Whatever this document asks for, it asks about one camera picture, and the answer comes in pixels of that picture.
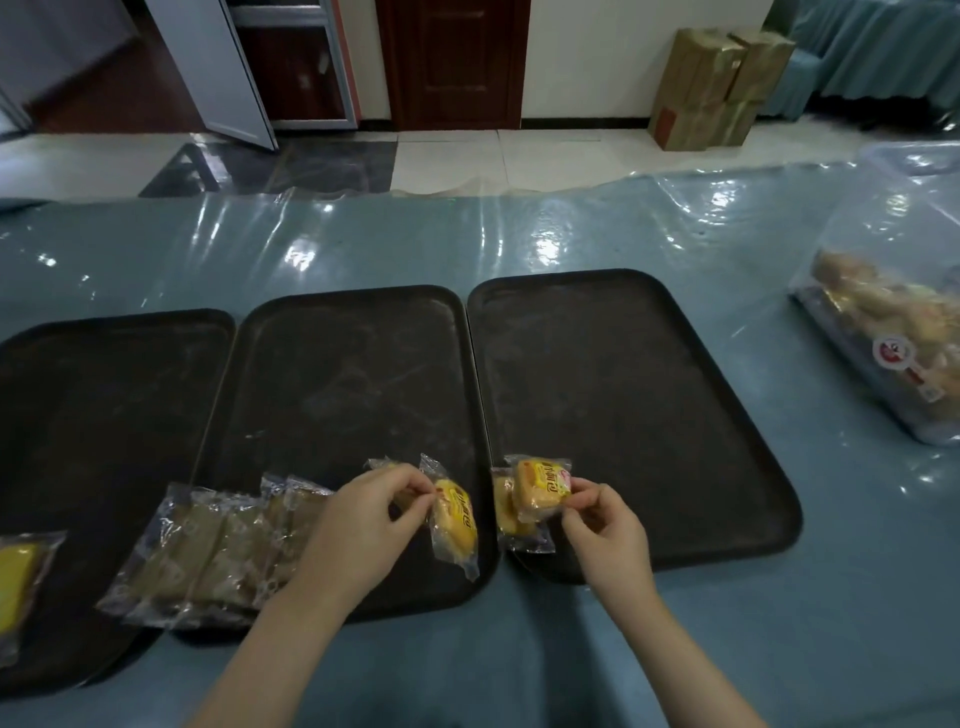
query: bag of bread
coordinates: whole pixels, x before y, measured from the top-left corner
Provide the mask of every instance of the bag of bread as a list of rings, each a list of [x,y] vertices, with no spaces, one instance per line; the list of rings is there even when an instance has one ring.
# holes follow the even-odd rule
[[[563,510],[570,495],[569,460],[530,455],[504,459],[514,474],[514,507],[521,523],[540,523]]]
[[[510,468],[490,468],[496,542],[500,550],[519,553],[554,553],[553,538],[546,523],[523,523],[516,517],[514,473]]]
[[[263,505],[171,484],[97,609],[164,629],[251,624],[272,538]]]
[[[0,536],[0,667],[20,656],[20,635],[65,531]]]
[[[793,295],[917,439],[960,442],[960,297],[818,250]]]
[[[437,499],[427,517],[434,556],[456,564],[464,570],[467,579],[476,581],[480,575],[479,550],[470,496],[433,458],[421,454],[420,470],[437,487]]]

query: white door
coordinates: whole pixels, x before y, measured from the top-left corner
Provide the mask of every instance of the white door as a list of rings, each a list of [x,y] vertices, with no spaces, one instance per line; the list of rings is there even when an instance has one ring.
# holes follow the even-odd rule
[[[276,149],[226,0],[146,0],[204,124]]]

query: cardboard box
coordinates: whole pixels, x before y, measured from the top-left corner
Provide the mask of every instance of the cardboard box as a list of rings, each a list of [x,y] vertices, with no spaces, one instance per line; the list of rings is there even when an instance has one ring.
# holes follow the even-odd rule
[[[715,30],[682,28],[660,79],[657,98],[675,109],[721,104],[747,49]]]
[[[700,152],[714,137],[722,104],[685,108],[658,103],[650,117],[650,135],[664,152]]]
[[[779,33],[761,30],[733,31],[730,38],[743,46],[745,55],[727,101],[766,101],[777,87],[796,43]]]
[[[711,147],[739,147],[756,121],[762,101],[728,101],[721,107],[713,126]]]

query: yellow snack package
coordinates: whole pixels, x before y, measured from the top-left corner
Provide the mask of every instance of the yellow snack package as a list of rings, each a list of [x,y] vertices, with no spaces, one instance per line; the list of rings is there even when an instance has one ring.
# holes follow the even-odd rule
[[[521,523],[540,523],[560,513],[570,495],[569,460],[530,455],[504,459],[514,474],[514,506]]]
[[[557,549],[546,523],[523,523],[516,517],[514,474],[510,468],[491,468],[496,541],[501,550],[520,553],[554,553]]]
[[[20,632],[66,533],[0,536],[0,667],[16,663]]]
[[[437,500],[427,519],[434,556],[456,564],[464,570],[467,579],[475,581],[480,575],[477,563],[479,550],[470,496],[433,458],[421,454],[420,470],[437,487]]]

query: finger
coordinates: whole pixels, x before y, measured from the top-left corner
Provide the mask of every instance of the finger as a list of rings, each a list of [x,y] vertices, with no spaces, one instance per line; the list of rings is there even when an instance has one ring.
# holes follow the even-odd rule
[[[573,545],[575,551],[580,551],[590,543],[590,539],[597,538],[597,535],[589,529],[580,514],[572,508],[564,510],[564,518],[561,521],[564,526],[566,538]]]
[[[584,491],[574,493],[572,496],[567,496],[564,498],[564,507],[572,508],[575,511],[582,511],[586,508],[592,508],[595,506],[597,504],[597,499],[599,498],[599,488],[587,488]]]
[[[436,490],[430,478],[409,463],[401,463],[392,468],[380,468],[373,472],[376,473],[376,477],[371,479],[371,483],[381,489],[388,498],[404,488],[423,494],[433,493]]]
[[[570,490],[574,493],[580,493],[589,488],[599,488],[600,486],[594,483],[592,480],[587,480],[585,477],[571,477],[570,478]]]
[[[430,512],[430,508],[433,507],[436,499],[436,493],[418,497],[411,506],[407,508],[406,512],[393,522],[392,528],[397,532],[405,546],[410,542],[410,539],[414,537],[414,534],[417,533],[417,529],[423,525],[423,522],[426,520],[426,515]]]
[[[607,523],[615,521],[623,513],[631,512],[620,494],[606,484],[601,485],[597,493],[596,509]]]

